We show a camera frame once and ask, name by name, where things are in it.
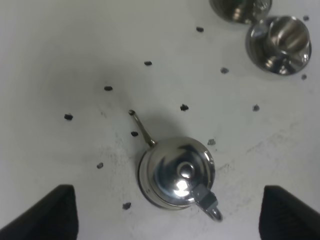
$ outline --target small black debris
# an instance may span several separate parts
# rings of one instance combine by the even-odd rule
[[[184,104],[182,104],[181,106],[180,106],[180,109],[181,109],[181,111],[187,111],[188,109],[189,109],[189,107],[187,106],[187,105],[184,105]]]
[[[216,141],[214,139],[209,139],[208,145],[216,145]]]
[[[132,131],[132,132],[131,132],[131,135],[132,135],[133,137],[136,137],[136,136],[138,136],[139,134],[138,134],[136,131]]]
[[[252,111],[258,112],[260,110],[260,107],[256,104],[252,107]]]
[[[128,113],[129,113],[130,116],[132,116],[132,115],[134,115],[136,112],[130,109]]]
[[[105,86],[104,90],[105,91],[112,91],[114,88],[112,86]]]
[[[309,18],[308,15],[304,15],[304,16],[303,16],[303,20],[304,20],[304,21],[309,21],[309,19],[310,19],[310,18]]]
[[[151,62],[151,61],[145,61],[145,62],[144,62],[144,65],[146,65],[146,66],[151,66],[151,65],[152,65],[152,62]]]
[[[122,204],[122,209],[123,210],[128,210],[129,208],[131,208],[131,202],[127,202],[125,204]]]
[[[103,167],[104,167],[104,164],[103,164],[102,162],[100,162],[100,163],[96,166],[97,169],[102,169]]]
[[[72,116],[71,113],[64,115],[65,120],[71,121],[73,118],[74,118],[74,116]]]
[[[203,33],[203,32],[204,32],[204,28],[203,28],[203,27],[200,27],[200,26],[197,26],[197,27],[196,27],[196,30],[197,30],[199,33]]]
[[[225,67],[222,67],[222,68],[220,68],[220,72],[221,72],[222,74],[227,74],[227,73],[229,72],[229,69],[228,69],[228,68],[225,68]]]

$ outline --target metal cup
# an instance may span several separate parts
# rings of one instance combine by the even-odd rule
[[[210,3],[223,19],[252,24],[267,16],[272,0],[210,0]]]
[[[300,54],[310,45],[310,35],[306,25],[294,16],[275,18],[267,33],[264,49],[277,60],[304,64],[309,56]]]

